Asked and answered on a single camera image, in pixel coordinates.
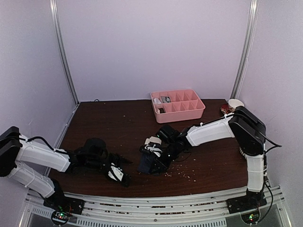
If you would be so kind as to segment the navy and cream underwear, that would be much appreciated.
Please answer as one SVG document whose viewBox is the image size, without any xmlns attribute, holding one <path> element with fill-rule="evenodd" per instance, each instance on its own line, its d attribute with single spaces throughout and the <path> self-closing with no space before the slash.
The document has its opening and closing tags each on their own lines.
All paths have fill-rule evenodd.
<svg viewBox="0 0 303 227">
<path fill-rule="evenodd" d="M 152 144 L 152 143 L 155 143 L 159 147 L 161 147 L 162 141 L 158 137 L 151 136 L 145 140 L 144 145 Z M 148 155 L 148 154 L 141 153 L 140 163 L 137 168 L 138 172 L 148 174 L 150 171 L 150 168 L 152 166 L 152 162 L 155 158 L 158 158 L 158 157 L 154 154 Z"/>
</svg>

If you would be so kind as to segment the pink divided organizer box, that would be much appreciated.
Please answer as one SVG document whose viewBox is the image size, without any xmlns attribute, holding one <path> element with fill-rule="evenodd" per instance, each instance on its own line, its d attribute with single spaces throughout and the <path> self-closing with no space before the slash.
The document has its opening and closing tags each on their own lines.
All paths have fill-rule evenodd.
<svg viewBox="0 0 303 227">
<path fill-rule="evenodd" d="M 153 98 L 169 96 L 171 103 L 155 105 Z M 151 103 L 157 123 L 169 123 L 200 119 L 205 110 L 205 105 L 192 89 L 151 92 Z M 159 108 L 164 108 L 165 113 L 158 113 Z"/>
</svg>

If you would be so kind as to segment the grey boxer briefs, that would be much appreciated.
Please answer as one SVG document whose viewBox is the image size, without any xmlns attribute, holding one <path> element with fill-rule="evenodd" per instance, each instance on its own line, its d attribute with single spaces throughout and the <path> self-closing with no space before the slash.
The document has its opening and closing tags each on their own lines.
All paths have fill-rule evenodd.
<svg viewBox="0 0 303 227">
<path fill-rule="evenodd" d="M 161 96 L 160 100 L 162 103 L 171 103 L 171 99 L 169 96 Z"/>
</svg>

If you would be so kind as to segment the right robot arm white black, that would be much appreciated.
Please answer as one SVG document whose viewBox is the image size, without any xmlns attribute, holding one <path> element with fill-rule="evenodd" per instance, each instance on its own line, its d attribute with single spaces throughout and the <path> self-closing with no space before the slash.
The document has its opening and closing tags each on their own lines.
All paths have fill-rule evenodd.
<svg viewBox="0 0 303 227">
<path fill-rule="evenodd" d="M 266 127 L 264 123 L 245 107 L 237 107 L 217 120 L 200 123 L 179 132 L 169 125 L 159 129 L 156 138 L 166 144 L 149 142 L 151 152 L 150 174 L 160 174 L 170 167 L 181 152 L 200 145 L 234 139 L 247 163 L 247 189 L 244 196 L 228 199 L 229 213 L 257 210 L 267 204 L 264 195 L 266 186 Z"/>
</svg>

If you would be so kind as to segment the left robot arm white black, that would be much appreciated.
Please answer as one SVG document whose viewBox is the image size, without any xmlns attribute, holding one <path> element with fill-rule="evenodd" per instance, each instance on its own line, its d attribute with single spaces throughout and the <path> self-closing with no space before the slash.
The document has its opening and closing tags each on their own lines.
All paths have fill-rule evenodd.
<svg viewBox="0 0 303 227">
<path fill-rule="evenodd" d="M 75 151 L 53 148 L 43 137 L 27 138 L 12 126 L 0 136 L 0 175 L 14 179 L 33 191 L 61 215 L 81 214 L 84 200 L 65 196 L 59 182 L 41 175 L 27 163 L 46 166 L 62 173 L 75 173 L 88 169 L 102 173 L 108 180 L 124 187 L 130 184 L 130 175 L 123 172 L 121 164 L 130 161 L 118 154 L 108 152 L 106 143 L 99 138 L 87 139 Z"/>
</svg>

